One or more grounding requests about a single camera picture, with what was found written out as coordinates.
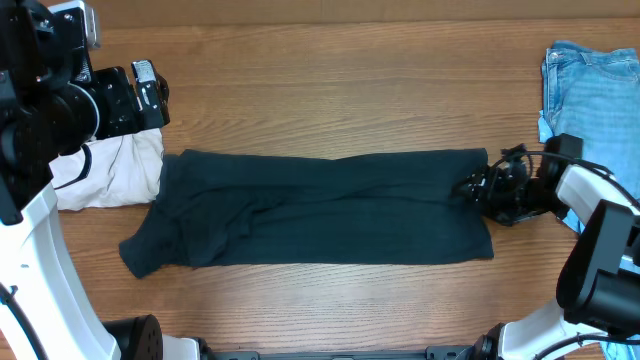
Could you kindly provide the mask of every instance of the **denim pocket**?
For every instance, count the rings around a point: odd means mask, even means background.
[[[618,61],[609,64],[593,64],[591,67],[602,75],[621,81],[637,81],[638,74],[631,69],[631,61]]]

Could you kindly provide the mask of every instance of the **white cloth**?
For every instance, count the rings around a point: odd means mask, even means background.
[[[91,171],[86,179],[56,190],[60,210],[85,207],[114,207],[144,204],[155,200],[160,190],[162,133],[152,129],[87,143],[91,150]],[[49,165],[53,187],[78,177],[84,166],[84,152],[60,156]]]

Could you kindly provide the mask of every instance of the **wood grain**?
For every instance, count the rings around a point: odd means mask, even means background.
[[[61,0],[44,0],[47,5]],[[87,0],[104,29],[640,16],[633,0]]]
[[[112,30],[94,66],[150,58],[171,86],[169,153],[339,158],[536,145],[539,66],[571,39],[640,46],[640,19]],[[446,266],[276,265],[127,271],[120,241],[147,207],[62,214],[103,320],[155,314],[216,350],[421,349],[468,344],[550,300],[575,236],[551,216],[490,224],[492,261]],[[2,343],[0,358],[11,358]],[[600,359],[597,347],[572,355]]]

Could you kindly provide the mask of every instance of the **folded black garment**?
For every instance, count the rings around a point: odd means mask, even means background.
[[[484,149],[340,160],[187,150],[164,159],[160,193],[120,244],[131,272],[164,264],[445,264],[492,258],[480,213],[454,184]]]

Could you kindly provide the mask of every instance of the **denim jeans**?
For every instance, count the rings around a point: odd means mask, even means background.
[[[542,77],[541,136],[566,133],[582,138],[583,159],[608,167],[638,198],[640,64],[636,51],[601,53],[557,41],[547,49]],[[567,216],[565,223],[578,232],[582,230],[575,214]],[[602,347],[608,359],[640,360],[640,347],[604,343]]]

